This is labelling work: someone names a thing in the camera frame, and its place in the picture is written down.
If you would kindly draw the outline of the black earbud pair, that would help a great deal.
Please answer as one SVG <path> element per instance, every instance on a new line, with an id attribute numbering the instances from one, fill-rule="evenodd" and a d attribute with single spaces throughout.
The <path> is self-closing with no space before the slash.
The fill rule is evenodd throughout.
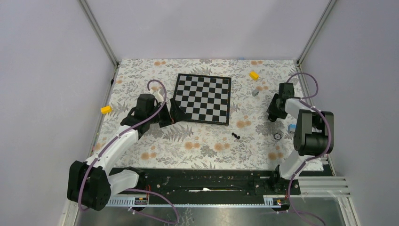
<path id="1" fill-rule="evenodd" d="M 232 135 L 233 135 L 236 139 L 240 139 L 240 136 L 238 136 L 237 134 L 232 133 Z"/>

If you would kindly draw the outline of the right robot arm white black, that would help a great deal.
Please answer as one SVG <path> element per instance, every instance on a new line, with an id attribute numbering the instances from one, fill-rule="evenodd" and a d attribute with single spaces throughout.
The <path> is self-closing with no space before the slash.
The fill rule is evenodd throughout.
<path id="1" fill-rule="evenodd" d="M 304 167 L 311 161 L 331 153 L 334 139 L 334 115 L 320 111 L 314 106 L 295 97 L 292 83 L 279 84 L 279 91 L 267 109 L 268 120 L 275 122 L 288 115 L 296 118 L 293 137 L 293 152 L 276 167 L 268 180 L 268 185 L 276 194 L 281 194 L 292 186 Z"/>

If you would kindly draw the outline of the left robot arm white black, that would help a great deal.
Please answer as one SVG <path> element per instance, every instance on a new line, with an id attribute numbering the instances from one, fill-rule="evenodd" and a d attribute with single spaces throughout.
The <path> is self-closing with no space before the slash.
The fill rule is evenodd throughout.
<path id="1" fill-rule="evenodd" d="M 142 173 L 132 167 L 111 174 L 117 160 L 147 132 L 152 124 L 161 128 L 189 119 L 189 115 L 170 99 L 167 107 L 160 94 L 141 94 L 127 117 L 120 123 L 115 137 L 102 150 L 85 161 L 75 161 L 69 169 L 67 199 L 79 207 L 102 210 L 109 199 L 127 189 L 139 194 L 145 190 Z"/>

